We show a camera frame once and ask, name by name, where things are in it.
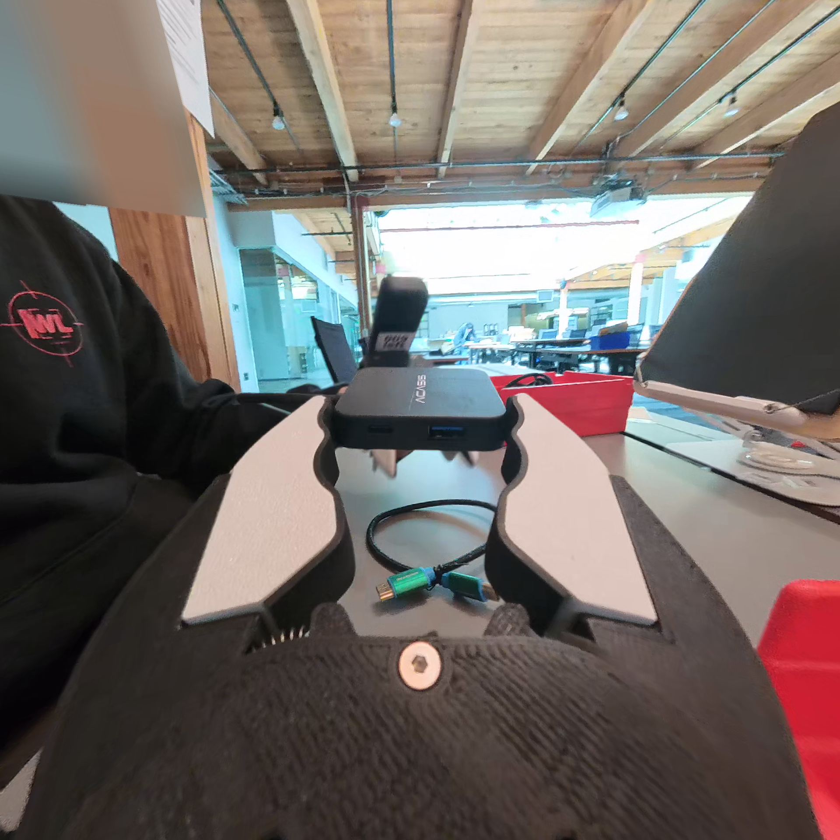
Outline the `black panel with wooden back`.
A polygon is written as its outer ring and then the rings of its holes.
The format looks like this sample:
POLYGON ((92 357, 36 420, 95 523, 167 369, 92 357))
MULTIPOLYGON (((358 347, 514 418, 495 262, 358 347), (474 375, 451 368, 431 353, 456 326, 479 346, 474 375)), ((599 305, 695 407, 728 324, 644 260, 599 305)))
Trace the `black panel with wooden back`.
POLYGON ((838 411, 838 103, 773 165, 689 282, 636 379, 838 411))

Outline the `grey desk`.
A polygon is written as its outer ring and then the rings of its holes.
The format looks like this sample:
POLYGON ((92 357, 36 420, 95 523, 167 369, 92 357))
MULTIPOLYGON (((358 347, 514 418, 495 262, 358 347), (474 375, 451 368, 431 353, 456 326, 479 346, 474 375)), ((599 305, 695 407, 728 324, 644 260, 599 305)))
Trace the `grey desk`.
MULTIPOLYGON (((620 476, 715 585, 750 641, 758 643, 782 587, 800 579, 838 579, 838 522, 707 471, 635 437, 584 440, 620 476)), ((354 578, 340 599, 364 636, 477 637, 495 602, 457 599, 439 587, 379 603, 388 571, 369 554, 364 534, 376 513, 443 498, 496 502, 505 483, 504 449, 478 453, 474 467, 421 450, 397 465, 395 478, 374 472, 371 458, 336 452, 339 492, 349 523, 354 578)))

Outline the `empty red bin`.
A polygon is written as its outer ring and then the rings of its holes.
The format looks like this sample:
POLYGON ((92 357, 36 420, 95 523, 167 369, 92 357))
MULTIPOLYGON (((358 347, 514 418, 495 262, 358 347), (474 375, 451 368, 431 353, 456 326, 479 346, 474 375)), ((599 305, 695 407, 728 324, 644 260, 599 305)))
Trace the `empty red bin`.
POLYGON ((822 836, 839 838, 839 581, 779 593, 758 645, 799 753, 822 836))

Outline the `black USB hub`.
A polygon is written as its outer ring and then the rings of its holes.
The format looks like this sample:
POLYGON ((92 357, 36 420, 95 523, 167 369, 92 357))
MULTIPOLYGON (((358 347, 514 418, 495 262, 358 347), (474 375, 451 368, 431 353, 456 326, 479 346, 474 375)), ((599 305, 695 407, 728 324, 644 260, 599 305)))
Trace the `black USB hub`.
POLYGON ((338 389, 261 395, 290 416, 325 400, 332 442, 358 450, 491 452, 507 441, 507 410, 489 375, 469 367, 370 367, 338 389))

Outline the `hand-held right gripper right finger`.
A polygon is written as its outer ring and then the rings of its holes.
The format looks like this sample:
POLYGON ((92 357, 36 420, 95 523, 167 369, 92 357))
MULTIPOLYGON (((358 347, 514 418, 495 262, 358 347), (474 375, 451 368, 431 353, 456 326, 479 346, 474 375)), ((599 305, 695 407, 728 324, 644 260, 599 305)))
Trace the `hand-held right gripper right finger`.
POLYGON ((658 614, 609 470, 530 395, 508 399, 505 481, 485 569, 537 635, 605 619, 654 627, 658 614))

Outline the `ceiling projector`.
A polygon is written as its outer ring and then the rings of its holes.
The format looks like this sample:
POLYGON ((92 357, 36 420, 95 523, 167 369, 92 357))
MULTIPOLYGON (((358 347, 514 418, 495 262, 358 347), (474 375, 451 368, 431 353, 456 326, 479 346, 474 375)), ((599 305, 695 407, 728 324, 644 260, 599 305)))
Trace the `ceiling projector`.
POLYGON ((646 203, 648 194, 634 178, 613 179, 606 182, 593 196, 590 205, 591 219, 620 217, 631 209, 646 203))

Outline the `row of office desks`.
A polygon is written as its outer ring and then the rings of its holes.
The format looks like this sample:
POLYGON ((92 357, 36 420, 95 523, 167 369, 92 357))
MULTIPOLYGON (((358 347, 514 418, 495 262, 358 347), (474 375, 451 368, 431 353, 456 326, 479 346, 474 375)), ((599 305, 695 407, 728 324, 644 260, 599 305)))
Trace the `row of office desks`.
POLYGON ((418 353, 422 361, 435 364, 482 365, 489 371, 501 373, 513 370, 563 373, 591 372, 609 375, 632 375, 639 358, 650 347, 650 342, 641 340, 639 329, 629 329, 631 343, 623 351, 597 353, 590 350, 589 338, 582 339, 527 339, 503 343, 483 339, 469 341, 456 348, 446 342, 436 352, 418 353))

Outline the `black chair by glass wall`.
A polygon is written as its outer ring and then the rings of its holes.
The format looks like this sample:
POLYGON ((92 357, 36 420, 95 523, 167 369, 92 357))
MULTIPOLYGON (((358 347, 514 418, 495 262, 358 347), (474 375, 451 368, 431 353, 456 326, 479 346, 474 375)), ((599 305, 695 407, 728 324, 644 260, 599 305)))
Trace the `black chair by glass wall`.
POLYGON ((316 344, 322 353, 333 383, 349 384, 359 370, 359 364, 343 326, 339 323, 323 321, 315 316, 311 316, 310 321, 316 344))

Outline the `white paper sheet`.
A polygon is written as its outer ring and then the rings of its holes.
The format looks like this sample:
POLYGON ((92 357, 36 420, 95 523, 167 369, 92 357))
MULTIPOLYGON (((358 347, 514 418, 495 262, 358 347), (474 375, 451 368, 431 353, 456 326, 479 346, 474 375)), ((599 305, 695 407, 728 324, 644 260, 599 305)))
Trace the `white paper sheet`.
POLYGON ((207 75, 202 3, 157 1, 183 107, 211 136, 215 136, 207 75))

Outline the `red bin with cables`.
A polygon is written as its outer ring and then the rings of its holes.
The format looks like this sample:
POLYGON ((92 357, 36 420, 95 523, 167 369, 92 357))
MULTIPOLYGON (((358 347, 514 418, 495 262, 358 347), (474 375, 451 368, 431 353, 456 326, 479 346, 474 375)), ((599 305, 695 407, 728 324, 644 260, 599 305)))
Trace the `red bin with cables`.
POLYGON ((634 398, 633 379, 623 375, 536 372, 490 380, 503 402, 530 395, 581 437, 621 434, 634 398))

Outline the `person's left forearm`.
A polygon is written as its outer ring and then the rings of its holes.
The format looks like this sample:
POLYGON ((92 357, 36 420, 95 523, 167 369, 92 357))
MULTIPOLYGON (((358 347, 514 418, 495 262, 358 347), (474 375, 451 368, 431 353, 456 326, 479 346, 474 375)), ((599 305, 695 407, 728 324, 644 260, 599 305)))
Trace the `person's left forearm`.
POLYGON ((346 384, 300 385, 284 393, 221 393, 200 399, 185 415, 178 480, 194 491, 227 474, 269 431, 315 396, 334 401, 346 384))

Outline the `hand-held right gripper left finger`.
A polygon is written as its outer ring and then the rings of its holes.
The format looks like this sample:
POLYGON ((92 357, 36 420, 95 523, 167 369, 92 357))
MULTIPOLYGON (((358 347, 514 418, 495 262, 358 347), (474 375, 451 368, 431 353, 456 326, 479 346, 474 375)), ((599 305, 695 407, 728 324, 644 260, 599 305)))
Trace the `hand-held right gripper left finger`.
POLYGON ((258 616, 310 624, 354 578, 335 485, 334 403, 313 396, 232 468, 182 611, 184 624, 258 616))

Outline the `person's black clothed torso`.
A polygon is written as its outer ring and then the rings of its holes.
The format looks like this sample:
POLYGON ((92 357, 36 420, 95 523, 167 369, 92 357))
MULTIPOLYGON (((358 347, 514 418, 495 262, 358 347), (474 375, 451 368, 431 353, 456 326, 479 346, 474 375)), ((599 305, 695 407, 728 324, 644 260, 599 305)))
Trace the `person's black clothed torso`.
POLYGON ((178 479, 196 381, 134 279, 46 201, 1 198, 1 740, 205 491, 178 479))

